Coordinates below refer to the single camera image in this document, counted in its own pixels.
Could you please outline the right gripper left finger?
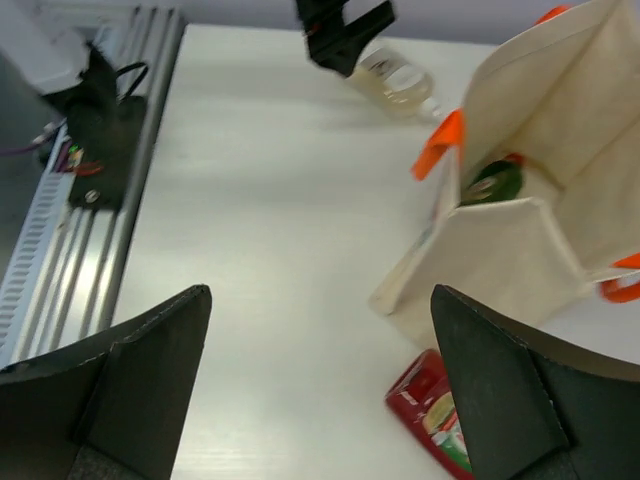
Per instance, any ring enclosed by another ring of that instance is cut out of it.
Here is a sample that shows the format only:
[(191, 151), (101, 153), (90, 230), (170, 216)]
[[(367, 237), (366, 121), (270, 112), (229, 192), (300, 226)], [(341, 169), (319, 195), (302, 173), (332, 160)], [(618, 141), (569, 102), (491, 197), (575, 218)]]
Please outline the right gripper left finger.
[(212, 309), (194, 285), (1, 371), (4, 479), (168, 479)]

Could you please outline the green dish soap bottle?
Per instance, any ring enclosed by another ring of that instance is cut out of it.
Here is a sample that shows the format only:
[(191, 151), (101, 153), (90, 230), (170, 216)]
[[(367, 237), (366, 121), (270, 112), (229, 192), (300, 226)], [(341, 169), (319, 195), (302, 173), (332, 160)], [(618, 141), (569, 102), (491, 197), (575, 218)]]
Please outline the green dish soap bottle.
[(524, 186), (524, 157), (512, 153), (495, 160), (473, 179), (461, 195), (461, 206), (513, 200)]

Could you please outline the left small circuit board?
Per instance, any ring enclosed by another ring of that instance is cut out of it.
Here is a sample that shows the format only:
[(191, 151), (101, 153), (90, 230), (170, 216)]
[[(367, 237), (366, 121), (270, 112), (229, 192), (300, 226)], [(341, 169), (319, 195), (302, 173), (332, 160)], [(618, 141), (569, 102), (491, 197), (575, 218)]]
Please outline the left small circuit board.
[(79, 177), (96, 175), (104, 170), (104, 166), (97, 161), (85, 161), (84, 150), (75, 142), (66, 140), (56, 160), (56, 173), (69, 173)]

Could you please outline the cream canvas tote bag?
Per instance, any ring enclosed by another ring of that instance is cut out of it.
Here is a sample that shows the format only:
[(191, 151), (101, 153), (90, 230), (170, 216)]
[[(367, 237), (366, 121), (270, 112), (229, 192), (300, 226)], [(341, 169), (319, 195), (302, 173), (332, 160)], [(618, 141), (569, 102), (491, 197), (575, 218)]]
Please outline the cream canvas tote bag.
[[(524, 157), (513, 200), (461, 206), (487, 164)], [(550, 12), (475, 71), (413, 165), (441, 174), (431, 221), (370, 305), (421, 348), (451, 286), (528, 325), (598, 290), (634, 301), (639, 272), (639, 16), (632, 1)]]

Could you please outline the clear liquid soap bottle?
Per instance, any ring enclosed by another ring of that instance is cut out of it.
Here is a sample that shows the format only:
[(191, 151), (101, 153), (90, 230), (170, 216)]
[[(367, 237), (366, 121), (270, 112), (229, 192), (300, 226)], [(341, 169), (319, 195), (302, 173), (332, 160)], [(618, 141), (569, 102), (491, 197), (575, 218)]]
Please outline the clear liquid soap bottle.
[(393, 116), (420, 120), (441, 116), (431, 73), (382, 41), (364, 49), (346, 82)]

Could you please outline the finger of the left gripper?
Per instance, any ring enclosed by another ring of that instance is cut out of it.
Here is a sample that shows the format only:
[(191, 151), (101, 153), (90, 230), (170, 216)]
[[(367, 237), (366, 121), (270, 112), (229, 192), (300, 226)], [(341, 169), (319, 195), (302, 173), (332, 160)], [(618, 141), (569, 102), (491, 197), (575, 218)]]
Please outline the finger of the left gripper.
[(366, 46), (396, 17), (391, 1), (383, 1), (350, 23), (345, 20), (344, 8), (340, 15), (334, 14), (303, 32), (309, 60), (321, 69), (347, 78)]

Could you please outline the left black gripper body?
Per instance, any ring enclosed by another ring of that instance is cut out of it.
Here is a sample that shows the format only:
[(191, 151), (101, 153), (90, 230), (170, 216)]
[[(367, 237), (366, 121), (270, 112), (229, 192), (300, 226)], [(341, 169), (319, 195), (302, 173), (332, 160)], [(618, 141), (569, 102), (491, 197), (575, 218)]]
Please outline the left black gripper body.
[(311, 30), (334, 14), (340, 15), (347, 0), (296, 0), (297, 18), (304, 30)]

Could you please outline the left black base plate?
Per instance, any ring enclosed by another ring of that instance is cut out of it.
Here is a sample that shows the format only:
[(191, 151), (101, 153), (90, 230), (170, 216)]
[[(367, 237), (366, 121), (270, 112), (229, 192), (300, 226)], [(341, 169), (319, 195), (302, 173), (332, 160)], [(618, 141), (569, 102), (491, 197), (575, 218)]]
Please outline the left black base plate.
[(72, 107), (67, 117), (68, 133), (84, 150), (85, 161), (97, 161), (104, 166), (96, 175), (75, 175), (68, 197), (72, 207), (121, 209), (146, 111), (147, 100), (136, 95), (122, 99), (110, 112), (99, 111), (88, 104)]

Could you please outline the aluminium mounting rail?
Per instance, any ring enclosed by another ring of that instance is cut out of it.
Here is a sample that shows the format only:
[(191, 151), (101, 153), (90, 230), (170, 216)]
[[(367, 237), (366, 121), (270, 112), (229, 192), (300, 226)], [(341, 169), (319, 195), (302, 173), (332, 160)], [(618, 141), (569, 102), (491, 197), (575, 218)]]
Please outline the aluminium mounting rail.
[(46, 3), (114, 70), (117, 121), (63, 124), (1, 283), (1, 362), (74, 343), (113, 321), (133, 227), (185, 29), (179, 10)]

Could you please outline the red dish soap bottle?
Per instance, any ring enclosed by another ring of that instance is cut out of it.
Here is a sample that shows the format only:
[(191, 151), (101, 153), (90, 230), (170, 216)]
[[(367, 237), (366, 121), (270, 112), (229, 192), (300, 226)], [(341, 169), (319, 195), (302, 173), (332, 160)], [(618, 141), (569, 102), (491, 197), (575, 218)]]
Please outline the red dish soap bottle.
[(453, 478), (472, 480), (471, 464), (446, 369), (423, 351), (385, 395), (386, 406)]

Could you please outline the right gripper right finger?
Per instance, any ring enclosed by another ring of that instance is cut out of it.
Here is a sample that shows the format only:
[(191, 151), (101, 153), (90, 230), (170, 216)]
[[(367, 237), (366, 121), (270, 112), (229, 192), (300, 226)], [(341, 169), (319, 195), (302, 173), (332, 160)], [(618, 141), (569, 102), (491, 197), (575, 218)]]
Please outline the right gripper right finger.
[(431, 316), (475, 478), (638, 478), (638, 365), (446, 285)]

